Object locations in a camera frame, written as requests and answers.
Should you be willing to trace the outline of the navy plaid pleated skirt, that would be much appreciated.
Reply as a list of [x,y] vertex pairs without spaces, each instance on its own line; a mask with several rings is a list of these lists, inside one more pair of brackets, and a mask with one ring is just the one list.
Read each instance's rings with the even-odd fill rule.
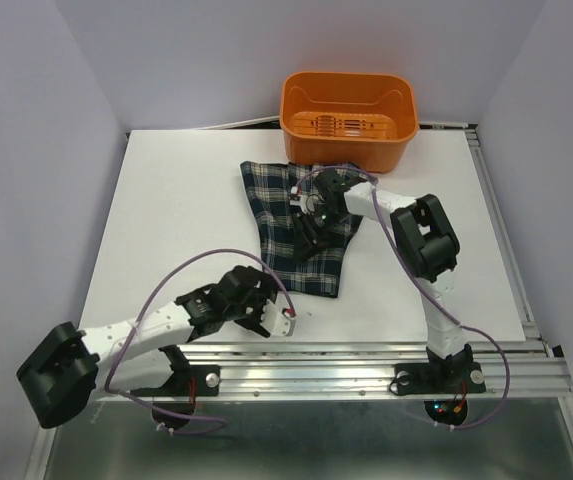
[[262,260],[287,290],[336,298],[343,260],[362,218],[347,216],[331,230],[326,249],[308,260],[296,260],[293,216],[299,209],[290,203],[289,194],[296,182],[311,170],[310,166],[292,163],[244,161],[240,164],[245,194],[258,228]]

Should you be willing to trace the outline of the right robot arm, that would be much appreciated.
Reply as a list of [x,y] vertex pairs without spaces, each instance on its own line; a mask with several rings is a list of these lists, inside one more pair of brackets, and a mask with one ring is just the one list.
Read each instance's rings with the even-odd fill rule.
[[350,215],[377,221],[422,296],[431,360],[427,381],[438,390],[450,389],[462,378],[458,361],[470,360],[472,353],[461,322],[447,311],[460,242],[440,200],[382,190],[371,175],[344,179],[333,167],[306,176],[313,179],[312,193],[303,192],[302,179],[290,190],[291,203],[300,207],[293,215],[294,258],[307,260],[327,249],[331,230]]

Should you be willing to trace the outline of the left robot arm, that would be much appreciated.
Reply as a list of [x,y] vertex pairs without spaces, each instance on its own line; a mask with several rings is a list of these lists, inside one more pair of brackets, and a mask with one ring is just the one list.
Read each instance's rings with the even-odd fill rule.
[[172,414],[152,416],[182,428],[199,396],[219,392],[217,365],[189,363],[183,345],[213,335],[233,322],[263,338],[279,317],[279,286],[268,273],[236,266],[207,284],[154,310],[142,321],[126,320],[81,330],[55,326],[17,370],[17,379],[44,429],[59,427],[110,391],[147,397],[185,396]]

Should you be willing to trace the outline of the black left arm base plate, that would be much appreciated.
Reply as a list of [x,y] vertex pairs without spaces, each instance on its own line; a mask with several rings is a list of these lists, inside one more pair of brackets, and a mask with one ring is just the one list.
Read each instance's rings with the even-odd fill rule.
[[132,394],[138,397],[217,397],[220,380],[219,365],[197,364],[180,373],[173,372],[161,386],[136,389]]

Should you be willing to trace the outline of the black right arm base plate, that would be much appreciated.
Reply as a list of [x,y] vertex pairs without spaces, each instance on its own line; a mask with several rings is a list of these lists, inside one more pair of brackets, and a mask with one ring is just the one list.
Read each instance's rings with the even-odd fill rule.
[[402,363],[394,368],[395,376],[388,385],[388,391],[396,396],[486,392],[484,381],[475,383],[472,380],[469,367],[452,370],[433,363]]

